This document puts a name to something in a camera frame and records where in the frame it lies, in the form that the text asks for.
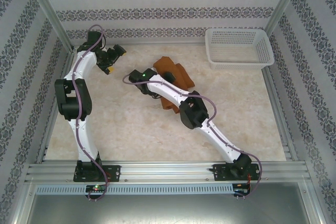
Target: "gray metal surface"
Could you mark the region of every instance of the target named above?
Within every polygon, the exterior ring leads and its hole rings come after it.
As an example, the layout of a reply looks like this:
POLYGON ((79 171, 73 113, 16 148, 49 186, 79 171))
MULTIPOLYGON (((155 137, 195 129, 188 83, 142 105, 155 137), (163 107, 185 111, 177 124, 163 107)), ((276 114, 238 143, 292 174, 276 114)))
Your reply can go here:
POLYGON ((229 195, 36 195, 28 223, 309 223, 296 183, 262 184, 251 198, 229 195))

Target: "robotic arm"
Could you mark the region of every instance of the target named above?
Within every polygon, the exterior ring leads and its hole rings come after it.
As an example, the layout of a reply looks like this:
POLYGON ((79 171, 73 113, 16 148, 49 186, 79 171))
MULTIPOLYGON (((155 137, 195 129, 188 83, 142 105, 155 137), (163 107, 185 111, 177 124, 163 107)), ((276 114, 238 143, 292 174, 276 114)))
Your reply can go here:
POLYGON ((87 52, 87 50, 96 43, 100 36, 100 32, 90 31, 88 34, 88 41, 81 45, 77 50, 77 58, 70 72, 64 77, 64 79, 58 79, 55 81, 55 91, 59 113, 68 120, 75 138, 77 139, 78 137, 78 139, 80 139, 80 144, 82 145, 82 147, 80 147, 77 141, 79 155, 76 170, 78 171, 78 175, 80 175, 79 177, 87 179, 88 181, 96 181, 101 178, 101 173, 88 155, 100 166, 102 166, 102 164, 99 152, 92 141, 93 138, 89 123, 92 101, 85 80, 89 77, 91 69, 95 65, 97 65, 104 73, 110 74, 112 71, 112 65, 120 56, 126 53, 126 51, 119 45, 115 45, 113 49, 109 48, 107 51, 103 51, 101 41, 93 49, 91 49, 91 51, 87 52), (82 110, 81 118, 78 121, 78 136, 76 135, 76 118, 79 115, 80 105, 72 82, 74 74, 75 83, 80 94, 82 110))
POLYGON ((207 137, 224 160, 233 164, 230 173, 234 177, 244 175, 251 164, 249 156, 242 153, 212 121, 208 120, 209 115, 199 93, 196 91, 189 93, 179 89, 172 84, 174 80, 171 73, 165 73, 164 79, 152 69, 147 69, 143 73, 133 70, 129 75, 129 81, 134 83, 143 94, 151 96, 159 94, 179 107, 182 123, 187 128, 196 129, 207 137))

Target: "basket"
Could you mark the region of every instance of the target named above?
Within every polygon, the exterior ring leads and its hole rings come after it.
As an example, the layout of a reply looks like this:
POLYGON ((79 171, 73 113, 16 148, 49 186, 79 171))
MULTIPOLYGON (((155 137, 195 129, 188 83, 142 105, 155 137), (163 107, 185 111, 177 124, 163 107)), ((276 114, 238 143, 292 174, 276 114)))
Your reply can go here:
POLYGON ((212 69, 260 70, 274 63, 271 44, 261 29, 208 29, 205 48, 212 69))

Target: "beige tabletop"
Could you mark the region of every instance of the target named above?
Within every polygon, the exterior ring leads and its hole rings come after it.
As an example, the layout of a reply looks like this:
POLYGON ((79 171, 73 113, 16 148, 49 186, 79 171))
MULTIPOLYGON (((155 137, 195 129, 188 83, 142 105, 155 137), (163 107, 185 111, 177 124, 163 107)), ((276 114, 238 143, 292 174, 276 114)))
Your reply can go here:
MULTIPOLYGON (((122 83, 137 69, 144 71, 162 56, 184 66, 194 90, 215 102, 216 126, 241 150, 262 161, 285 161, 280 136, 260 70, 212 70, 205 46, 125 45, 112 74, 94 67, 86 80, 92 99, 90 123, 102 160, 222 161, 219 152, 200 133, 186 128, 180 115, 163 110, 160 100, 122 83)), ((209 114, 210 104, 205 103, 209 114)), ((77 159, 73 132, 58 115, 46 159, 77 159)))

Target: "brown cloth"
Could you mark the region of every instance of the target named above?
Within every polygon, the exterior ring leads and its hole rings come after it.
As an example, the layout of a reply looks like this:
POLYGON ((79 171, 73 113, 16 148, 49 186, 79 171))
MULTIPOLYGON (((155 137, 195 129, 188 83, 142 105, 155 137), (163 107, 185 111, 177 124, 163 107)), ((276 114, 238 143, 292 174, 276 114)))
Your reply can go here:
MULTIPOLYGON (((163 76, 166 72, 172 73, 175 77, 173 84, 180 89, 188 90, 189 88, 195 86, 194 82, 190 79, 182 65, 179 63, 175 64, 169 57, 163 56, 160 60, 153 64, 153 67, 161 76, 163 76)), ((161 97, 161 103, 164 110, 173 109, 176 114, 180 112, 179 108, 166 98, 161 97)))

